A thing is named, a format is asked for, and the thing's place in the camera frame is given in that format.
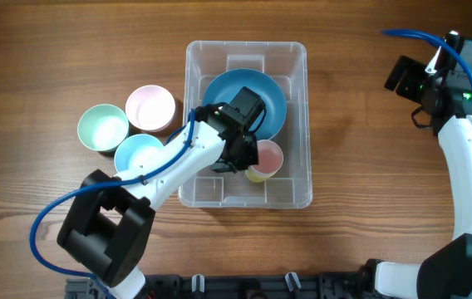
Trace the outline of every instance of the brown tabletop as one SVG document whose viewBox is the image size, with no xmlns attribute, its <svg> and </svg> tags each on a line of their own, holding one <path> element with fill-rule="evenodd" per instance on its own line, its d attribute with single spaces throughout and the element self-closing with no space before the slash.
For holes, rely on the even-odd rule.
<svg viewBox="0 0 472 299">
<path fill-rule="evenodd" d="M 452 237 L 448 170 L 437 139 L 411 123 L 417 105 L 383 85 L 399 55 L 428 62 L 435 50 L 382 36 L 388 27 L 472 36 L 472 1 L 0 7 L 0 297 L 62 296 L 65 277 L 29 250 L 32 221 L 94 169 L 115 173 L 111 158 L 77 139 L 77 121 L 99 103 L 125 108 L 146 84 L 182 101 L 194 40 L 307 48 L 313 201 L 301 210 L 203 210 L 174 194 L 157 213 L 144 273 L 313 274 L 354 271 L 370 257 L 422 262 Z M 38 246 L 81 270 L 55 241 L 70 203 L 44 219 Z"/>
</svg>

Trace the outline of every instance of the green light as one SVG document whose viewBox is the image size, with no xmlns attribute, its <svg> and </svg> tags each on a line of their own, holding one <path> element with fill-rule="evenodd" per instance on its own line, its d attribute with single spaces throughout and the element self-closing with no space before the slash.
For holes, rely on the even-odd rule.
<svg viewBox="0 0 472 299">
<path fill-rule="evenodd" d="M 470 100 L 472 99 L 472 94 L 469 92 L 464 92 L 463 97 L 465 98 L 465 100 Z"/>
</svg>

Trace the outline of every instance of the cup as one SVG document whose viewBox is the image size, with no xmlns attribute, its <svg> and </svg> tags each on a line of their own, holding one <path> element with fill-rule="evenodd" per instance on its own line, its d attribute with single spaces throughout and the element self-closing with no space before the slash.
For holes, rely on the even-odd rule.
<svg viewBox="0 0 472 299">
<path fill-rule="evenodd" d="M 156 137 L 147 134 L 133 135 L 124 140 L 114 155 L 116 171 L 144 166 L 149 159 L 156 159 L 156 154 L 164 146 Z"/>
<path fill-rule="evenodd" d="M 79 140 L 90 150 L 111 152 L 129 134 L 127 115 L 110 104 L 95 105 L 87 110 L 77 125 Z"/>
<path fill-rule="evenodd" d="M 263 182 L 274 176 L 283 166 L 284 155 L 276 143 L 271 140 L 260 140 L 258 147 L 258 164 L 245 170 L 247 179 L 254 183 Z"/>
<path fill-rule="evenodd" d="M 140 130 L 158 132 L 175 116 L 175 100 L 164 87 L 142 86 L 130 94 L 125 103 L 127 118 Z"/>
</svg>

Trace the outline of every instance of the green cup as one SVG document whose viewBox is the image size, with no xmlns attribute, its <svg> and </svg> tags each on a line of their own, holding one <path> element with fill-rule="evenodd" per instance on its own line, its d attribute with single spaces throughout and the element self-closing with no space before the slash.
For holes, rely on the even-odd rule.
<svg viewBox="0 0 472 299">
<path fill-rule="evenodd" d="M 129 121 L 125 112 L 114 105 L 96 105 L 79 120 L 77 134 L 90 150 L 111 152 L 127 138 Z"/>
</svg>

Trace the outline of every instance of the blue bowl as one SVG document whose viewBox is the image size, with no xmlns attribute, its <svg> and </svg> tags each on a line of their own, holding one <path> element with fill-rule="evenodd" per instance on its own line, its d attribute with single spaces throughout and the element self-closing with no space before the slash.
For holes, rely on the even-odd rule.
<svg viewBox="0 0 472 299">
<path fill-rule="evenodd" d="M 118 172 L 140 167 L 146 160 L 156 159 L 156 154 L 162 148 L 162 142 L 154 136 L 133 135 L 118 146 L 114 155 L 114 166 Z"/>
<path fill-rule="evenodd" d="M 288 108 L 280 86 L 261 71 L 236 69 L 217 76 L 204 93 L 203 105 L 229 103 L 244 86 L 256 92 L 268 109 L 262 126 L 256 132 L 257 139 L 272 139 L 282 129 Z M 257 127 L 262 115 L 263 112 L 251 126 L 251 130 Z"/>
</svg>

